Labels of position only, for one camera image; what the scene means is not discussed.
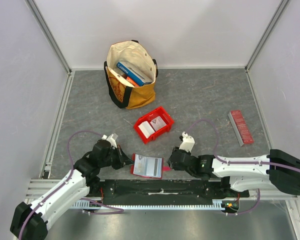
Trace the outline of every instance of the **aluminum frame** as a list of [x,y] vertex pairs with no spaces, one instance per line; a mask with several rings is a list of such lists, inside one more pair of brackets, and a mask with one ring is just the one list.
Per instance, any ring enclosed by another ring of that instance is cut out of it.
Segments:
[[287,8],[289,2],[290,2],[290,0],[281,0],[281,2],[279,3],[278,7],[275,10],[274,15],[272,16],[272,18],[271,18],[268,26],[266,27],[261,39],[259,40],[258,44],[256,45],[249,61],[247,62],[246,66],[245,66],[245,70],[247,72],[250,71],[252,65],[254,64],[256,58],[258,57],[259,53],[261,52],[262,48],[264,47],[265,43],[267,42],[270,34],[272,33],[275,26],[277,25],[277,23],[278,23],[280,17],[282,16],[283,12]]
[[60,47],[58,46],[52,32],[50,31],[43,15],[41,14],[35,0],[25,0],[25,2],[27,3],[27,5],[29,6],[29,9],[31,10],[34,18],[37,20],[40,28],[43,31],[43,34],[45,35],[46,39],[48,40],[49,44],[51,45],[52,49],[54,50],[55,54],[58,56],[64,70],[67,73],[71,73],[71,68],[65,58],[65,56],[63,55],[63,53],[61,52]]

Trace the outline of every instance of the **book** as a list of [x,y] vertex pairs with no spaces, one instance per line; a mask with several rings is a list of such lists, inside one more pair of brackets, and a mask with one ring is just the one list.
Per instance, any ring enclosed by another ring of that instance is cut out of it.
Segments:
[[144,178],[162,179],[164,159],[161,157],[142,156],[134,153],[132,155],[134,165],[131,173]]
[[127,61],[119,61],[116,66],[122,72],[124,72],[128,77],[130,77],[140,87],[145,84],[151,84],[153,82],[148,76],[146,76],[136,66],[134,66],[133,64],[131,64]]
[[122,72],[119,68],[114,68],[114,69],[110,69],[110,72],[112,73],[112,74],[114,74],[116,77],[117,77],[117,79],[120,79],[119,81],[121,82],[121,83],[123,83],[124,85],[126,85],[126,86],[128,86],[128,87],[131,87],[131,88],[133,88],[133,87],[135,87],[135,84],[136,83],[132,83],[132,82],[130,82],[129,80],[127,80],[126,79],[126,77],[127,77],[127,75],[124,73],[124,72]]

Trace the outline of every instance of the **package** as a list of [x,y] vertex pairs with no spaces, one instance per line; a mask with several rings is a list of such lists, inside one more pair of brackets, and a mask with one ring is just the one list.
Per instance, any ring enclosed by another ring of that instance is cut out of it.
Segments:
[[240,147],[244,144],[253,144],[254,139],[247,127],[246,121],[240,110],[230,111],[228,114],[234,133],[238,139]]
[[129,78],[131,78],[140,87],[145,84],[151,84],[153,81],[140,71],[135,65],[126,61],[119,61],[116,66],[122,72],[124,72]]
[[[133,85],[124,78],[125,76],[114,70],[117,68],[118,62],[131,63],[152,82],[143,86]],[[157,62],[151,58],[138,41],[131,40],[113,44],[104,62],[104,72],[111,100],[119,108],[140,108],[155,100],[154,87],[158,76]]]

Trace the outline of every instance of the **black strap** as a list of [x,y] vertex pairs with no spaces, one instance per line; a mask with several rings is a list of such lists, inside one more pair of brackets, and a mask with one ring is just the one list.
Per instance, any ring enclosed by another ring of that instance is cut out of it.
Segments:
[[157,65],[157,61],[155,59],[152,59],[154,65],[155,65],[155,77],[157,78],[158,77],[158,65]]
[[120,102],[117,99],[117,97],[114,93],[114,90],[111,87],[109,77],[108,77],[108,74],[107,74],[107,67],[108,67],[107,61],[105,61],[104,65],[103,65],[103,69],[104,69],[104,73],[105,73],[106,83],[108,84],[109,95],[111,97],[111,100],[114,102],[115,105],[117,105],[118,108],[124,109],[124,108],[128,107],[128,105],[129,105],[129,100],[130,100],[130,95],[131,95],[131,92],[132,92],[132,87],[125,86],[125,91],[124,91],[124,94],[123,94],[123,102]]

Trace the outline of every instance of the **red box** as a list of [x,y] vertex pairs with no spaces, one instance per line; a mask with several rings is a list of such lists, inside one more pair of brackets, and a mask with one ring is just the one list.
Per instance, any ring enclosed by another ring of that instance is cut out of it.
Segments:
[[[144,136],[144,134],[142,133],[142,131],[140,130],[139,125],[146,121],[148,123],[150,123],[156,117],[161,117],[162,120],[165,122],[166,126],[160,128],[158,131],[155,131],[148,138],[146,138]],[[161,134],[169,132],[172,128],[172,124],[174,124],[174,123],[175,123],[175,121],[170,117],[170,115],[166,112],[166,110],[162,106],[159,106],[155,110],[140,117],[134,124],[133,128],[138,133],[138,135],[142,139],[143,143],[147,144],[148,142],[156,140],[156,138],[159,137]]]

